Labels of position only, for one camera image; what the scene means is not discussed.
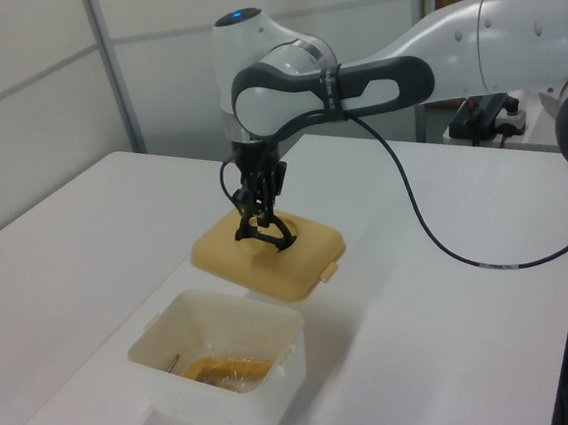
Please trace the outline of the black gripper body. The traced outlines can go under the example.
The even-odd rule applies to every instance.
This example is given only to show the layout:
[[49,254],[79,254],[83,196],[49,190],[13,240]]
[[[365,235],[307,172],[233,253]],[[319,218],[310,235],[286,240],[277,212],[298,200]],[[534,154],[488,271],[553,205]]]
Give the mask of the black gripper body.
[[280,163],[278,146],[270,141],[235,143],[233,152],[234,163],[243,180],[252,174],[257,174],[259,170],[273,170]]

